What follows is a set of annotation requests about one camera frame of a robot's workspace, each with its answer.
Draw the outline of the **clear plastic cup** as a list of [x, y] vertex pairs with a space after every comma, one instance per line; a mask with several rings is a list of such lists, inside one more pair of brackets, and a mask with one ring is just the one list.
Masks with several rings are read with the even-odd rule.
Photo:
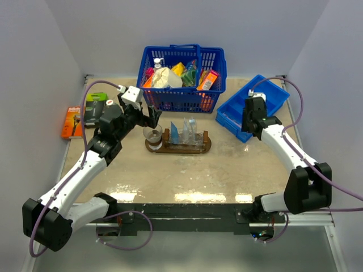
[[145, 144], [151, 150], [158, 150], [162, 146], [162, 127], [157, 125], [155, 128], [145, 127], [143, 129], [143, 136], [145, 137]]

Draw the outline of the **pink toothbrush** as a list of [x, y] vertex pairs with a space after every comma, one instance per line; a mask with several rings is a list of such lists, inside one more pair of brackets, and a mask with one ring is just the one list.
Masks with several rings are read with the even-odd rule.
[[242, 130], [242, 126], [240, 123], [236, 122], [235, 120], [233, 120], [232, 118], [230, 118], [227, 114], [223, 113], [223, 116], [225, 119], [227, 119], [229, 122], [233, 123], [237, 128], [238, 131]]

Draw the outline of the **blue toothpaste tube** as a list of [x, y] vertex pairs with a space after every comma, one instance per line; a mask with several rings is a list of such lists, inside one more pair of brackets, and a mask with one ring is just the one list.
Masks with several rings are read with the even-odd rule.
[[170, 142], [172, 144], [179, 144], [179, 132], [177, 127], [173, 122], [171, 122], [171, 129], [170, 129]]

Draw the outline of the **clear acrylic toothbrush holder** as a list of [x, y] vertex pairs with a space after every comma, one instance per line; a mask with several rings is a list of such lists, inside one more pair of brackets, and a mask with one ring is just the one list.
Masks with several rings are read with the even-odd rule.
[[[166, 132], [166, 133], [165, 133], [165, 136], [166, 136], [166, 135], [168, 135], [168, 140], [169, 140], [169, 142], [170, 142], [170, 129], [169, 129], [169, 128], [168, 128], [168, 129], [165, 129], [165, 130], [164, 130], [164, 132], [165, 132], [166, 130], [168, 130], [168, 132]], [[179, 132], [179, 144], [185, 144], [185, 143], [183, 143], [183, 141], [182, 141], [182, 131], [183, 131], [183, 129], [179, 129], [179, 130], [178, 130], [178, 132]], [[190, 132], [190, 138], [189, 138], [189, 142], [187, 143], [187, 145], [201, 145], [201, 134], [202, 134], [203, 132], [204, 132], [204, 131], [202, 131], [202, 132], [198, 131], [198, 132], [197, 132], [197, 141], [196, 141], [196, 142], [194, 142], [194, 141], [192, 140], [191, 132]]]

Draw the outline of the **white toothbrush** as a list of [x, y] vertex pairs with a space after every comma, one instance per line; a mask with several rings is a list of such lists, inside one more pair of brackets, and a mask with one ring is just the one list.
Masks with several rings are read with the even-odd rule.
[[194, 142], [196, 142], [197, 141], [197, 122], [196, 122], [196, 120], [193, 117], [191, 117], [189, 119], [189, 125], [190, 125], [190, 128], [191, 128], [191, 137], [192, 137], [192, 140]]

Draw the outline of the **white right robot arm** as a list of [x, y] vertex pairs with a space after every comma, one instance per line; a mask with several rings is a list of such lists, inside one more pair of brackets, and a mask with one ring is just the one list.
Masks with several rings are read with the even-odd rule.
[[242, 131], [265, 143], [289, 172], [283, 192], [255, 197], [251, 217], [264, 223], [276, 212], [300, 214], [331, 205], [332, 186], [324, 180], [332, 177], [331, 167], [308, 156], [291, 139], [276, 116], [267, 116], [267, 106], [262, 97], [245, 100]]

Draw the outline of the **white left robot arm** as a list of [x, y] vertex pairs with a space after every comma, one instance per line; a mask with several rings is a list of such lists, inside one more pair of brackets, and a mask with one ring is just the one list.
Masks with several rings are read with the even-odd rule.
[[135, 126], [156, 128], [161, 110], [148, 107], [149, 114], [131, 105], [111, 105], [99, 120], [99, 127], [74, 167], [49, 192], [40, 199], [28, 199], [22, 207], [23, 232], [30, 238], [32, 257], [33, 242], [37, 241], [54, 252], [69, 241], [71, 234], [86, 224], [102, 219], [112, 222], [118, 216], [117, 201], [98, 193], [92, 199], [75, 207], [73, 204], [87, 185], [104, 169], [122, 149], [121, 141]]

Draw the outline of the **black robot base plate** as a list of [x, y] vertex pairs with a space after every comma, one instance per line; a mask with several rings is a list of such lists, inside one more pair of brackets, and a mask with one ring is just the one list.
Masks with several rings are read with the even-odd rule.
[[149, 231], [146, 219], [134, 211], [142, 212], [151, 221], [155, 232], [232, 232], [249, 235], [251, 228], [258, 230], [268, 223], [285, 223], [279, 214], [252, 215], [250, 203], [118, 203], [111, 214], [125, 211], [120, 220], [96, 219], [94, 223], [108, 223], [117, 227], [121, 235], [136, 235]]

